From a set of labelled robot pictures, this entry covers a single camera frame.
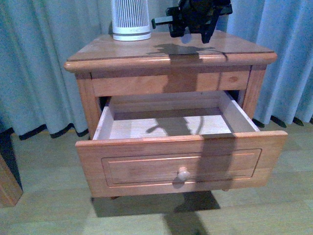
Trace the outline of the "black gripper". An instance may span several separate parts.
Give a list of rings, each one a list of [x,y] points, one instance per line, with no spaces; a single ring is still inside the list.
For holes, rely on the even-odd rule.
[[[229,0],[180,0],[178,6],[166,9],[166,16],[153,18],[152,28],[167,24],[172,38],[184,34],[200,34],[209,43],[219,16],[233,13]]]

